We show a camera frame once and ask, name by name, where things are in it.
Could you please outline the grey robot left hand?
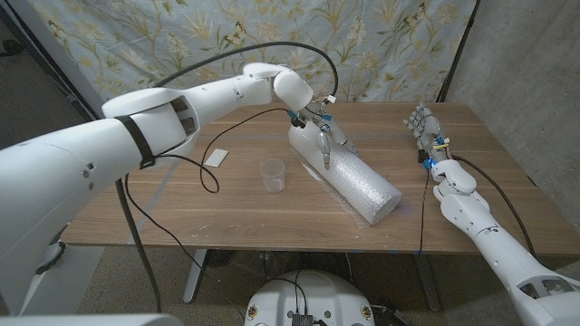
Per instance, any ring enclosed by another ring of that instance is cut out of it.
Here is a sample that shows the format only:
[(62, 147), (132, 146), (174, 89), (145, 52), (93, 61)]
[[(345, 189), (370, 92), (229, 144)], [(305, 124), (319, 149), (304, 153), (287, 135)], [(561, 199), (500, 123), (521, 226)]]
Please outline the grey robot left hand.
[(346, 137), (338, 122), (334, 120), (334, 118), (324, 109), (313, 111), (307, 107), (304, 107), (297, 112), (296, 117), (300, 121), (299, 126), (301, 128), (305, 127), (305, 123), (307, 121), (311, 121), (319, 129), (316, 136), (316, 141), (322, 153), (324, 168), (326, 170), (330, 169), (332, 153), (330, 145), (331, 140), (338, 145), (348, 149), (355, 156), (359, 156), (359, 152), (356, 146)]

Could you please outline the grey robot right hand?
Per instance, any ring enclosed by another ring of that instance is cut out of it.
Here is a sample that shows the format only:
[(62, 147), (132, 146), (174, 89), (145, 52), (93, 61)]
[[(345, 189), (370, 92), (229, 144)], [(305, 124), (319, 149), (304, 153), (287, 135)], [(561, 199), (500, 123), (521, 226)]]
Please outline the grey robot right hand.
[(450, 141), (432, 110), (421, 102), (410, 117), (403, 121), (417, 141), (418, 162), (426, 169), (451, 159)]

